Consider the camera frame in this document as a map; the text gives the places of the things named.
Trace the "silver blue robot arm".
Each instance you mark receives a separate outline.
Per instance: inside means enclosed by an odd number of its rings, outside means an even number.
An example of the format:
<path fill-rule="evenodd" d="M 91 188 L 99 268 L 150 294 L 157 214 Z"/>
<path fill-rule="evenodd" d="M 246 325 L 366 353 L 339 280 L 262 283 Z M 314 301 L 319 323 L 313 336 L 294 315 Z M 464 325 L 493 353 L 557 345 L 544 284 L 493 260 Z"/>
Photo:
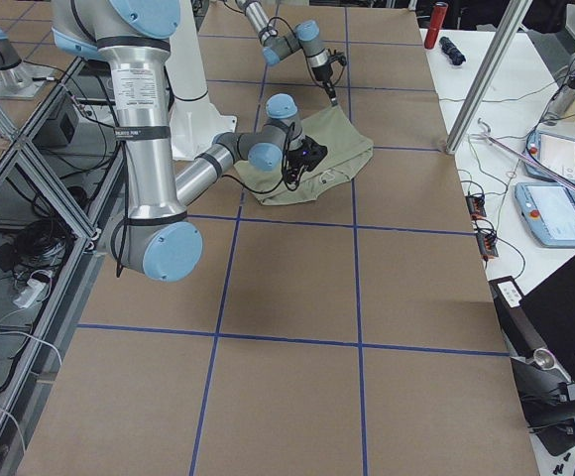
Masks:
<path fill-rule="evenodd" d="M 283 179 L 294 182 L 301 167 L 325 156 L 326 147 L 303 132 L 292 97 L 276 94 L 260 132 L 221 134 L 175 173 L 165 62 L 181 22 L 179 3 L 55 1 L 52 9 L 60 49 L 110 66 L 126 195 L 106 241 L 119 270 L 163 282 L 183 279 L 203 250 L 200 232 L 186 220 L 187 207 L 224 172 L 245 160 L 263 172 L 280 169 Z"/>
<path fill-rule="evenodd" d="M 269 17 L 260 1 L 236 1 L 235 4 L 253 27 L 268 67 L 302 53 L 312 82 L 325 91 L 332 106 L 338 105 L 333 64 L 338 62 L 344 71 L 347 58 L 343 52 L 331 51 L 325 46 L 315 20 L 303 21 L 293 28 L 279 16 Z"/>

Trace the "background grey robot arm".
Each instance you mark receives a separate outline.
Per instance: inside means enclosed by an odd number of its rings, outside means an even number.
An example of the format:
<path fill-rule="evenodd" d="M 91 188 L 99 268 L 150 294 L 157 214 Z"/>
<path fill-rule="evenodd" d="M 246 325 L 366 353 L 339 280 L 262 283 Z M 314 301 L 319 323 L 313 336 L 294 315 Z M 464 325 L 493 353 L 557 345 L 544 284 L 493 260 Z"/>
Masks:
<path fill-rule="evenodd" d="M 8 36 L 0 29 L 1 99 L 32 99 L 54 77 L 53 67 L 24 62 Z"/>

